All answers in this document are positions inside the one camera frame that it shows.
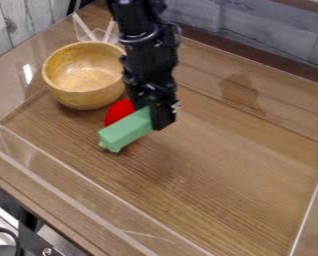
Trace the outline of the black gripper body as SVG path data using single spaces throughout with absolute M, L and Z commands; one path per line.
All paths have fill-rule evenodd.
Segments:
M 150 32 L 135 36 L 121 33 L 119 42 L 125 48 L 120 57 L 123 81 L 140 83 L 150 97 L 175 97 L 172 71 L 178 65 L 180 28 L 174 23 L 155 24 Z

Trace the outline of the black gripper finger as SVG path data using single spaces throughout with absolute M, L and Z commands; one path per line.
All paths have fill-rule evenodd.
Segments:
M 140 83 L 132 83 L 129 81 L 125 81 L 124 84 L 133 107 L 136 109 L 142 109 L 148 105 L 147 94 L 143 85 Z
M 150 116 L 152 129 L 159 131 L 176 121 L 180 102 L 175 97 L 150 97 Z

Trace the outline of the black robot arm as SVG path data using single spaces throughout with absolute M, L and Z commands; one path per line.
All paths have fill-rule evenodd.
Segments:
M 125 51 L 120 63 L 128 97 L 136 110 L 150 108 L 152 129 L 162 130 L 176 120 L 180 28 L 160 17 L 164 0 L 107 0 L 107 7 Z

